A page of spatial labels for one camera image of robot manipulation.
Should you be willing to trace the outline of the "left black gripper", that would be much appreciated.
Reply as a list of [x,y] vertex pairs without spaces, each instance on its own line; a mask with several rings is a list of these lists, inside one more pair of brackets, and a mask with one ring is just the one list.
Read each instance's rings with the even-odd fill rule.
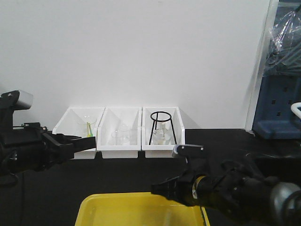
[[39,123],[14,128],[0,126],[0,172],[43,171],[74,157],[74,153],[96,149],[95,137],[53,134]]

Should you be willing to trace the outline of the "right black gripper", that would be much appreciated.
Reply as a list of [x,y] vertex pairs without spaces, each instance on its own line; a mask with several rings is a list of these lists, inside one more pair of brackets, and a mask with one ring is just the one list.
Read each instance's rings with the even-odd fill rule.
[[[183,174],[151,185],[151,194],[187,206],[201,206],[221,212],[270,212],[272,193],[279,185],[277,177],[256,173],[237,161],[224,161],[223,173],[211,171],[202,145],[175,145],[173,158],[184,158],[187,169]],[[213,190],[207,197],[194,199],[193,182],[199,176],[212,178]]]

